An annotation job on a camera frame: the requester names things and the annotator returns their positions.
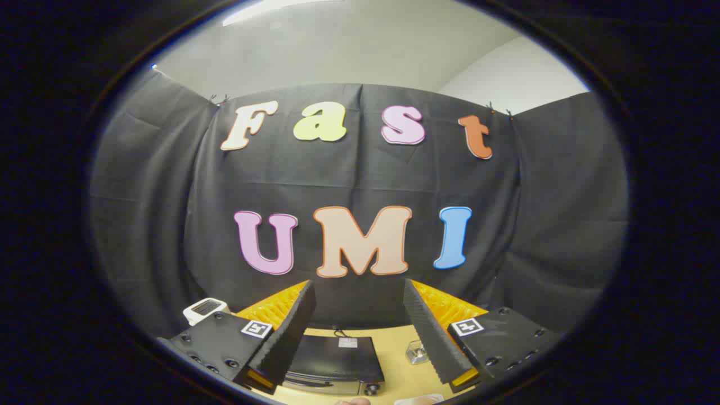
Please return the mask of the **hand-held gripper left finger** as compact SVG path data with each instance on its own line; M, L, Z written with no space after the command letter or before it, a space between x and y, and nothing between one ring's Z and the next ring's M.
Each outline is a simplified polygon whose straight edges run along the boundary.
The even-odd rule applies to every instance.
M273 394L290 369L316 308L306 280L233 313L227 303L205 298L183 314L188 328L159 338L167 351L227 384Z

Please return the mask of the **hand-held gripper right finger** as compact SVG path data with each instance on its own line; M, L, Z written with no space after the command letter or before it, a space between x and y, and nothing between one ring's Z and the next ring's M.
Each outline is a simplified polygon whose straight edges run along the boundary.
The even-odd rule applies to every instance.
M561 338L516 310L485 310L416 280L404 282L403 303L440 382L455 394L504 384Z

